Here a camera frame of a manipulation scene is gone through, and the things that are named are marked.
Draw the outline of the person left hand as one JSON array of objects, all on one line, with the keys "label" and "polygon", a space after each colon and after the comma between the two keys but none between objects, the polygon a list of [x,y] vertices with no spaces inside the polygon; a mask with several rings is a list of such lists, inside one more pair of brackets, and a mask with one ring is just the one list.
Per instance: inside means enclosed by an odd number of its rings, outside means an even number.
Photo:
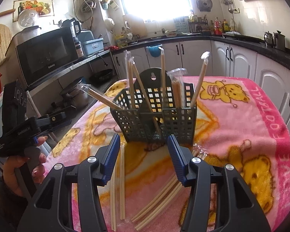
[{"label": "person left hand", "polygon": [[[25,195],[22,191],[20,185],[21,180],[18,179],[18,175],[21,175],[20,168],[28,161],[28,157],[10,156],[3,165],[3,180],[5,184],[12,193],[20,197],[25,197]],[[31,172],[30,179],[32,179],[34,183],[40,184],[45,179],[44,163],[46,162],[46,155],[41,152],[38,161],[38,165]]]}]

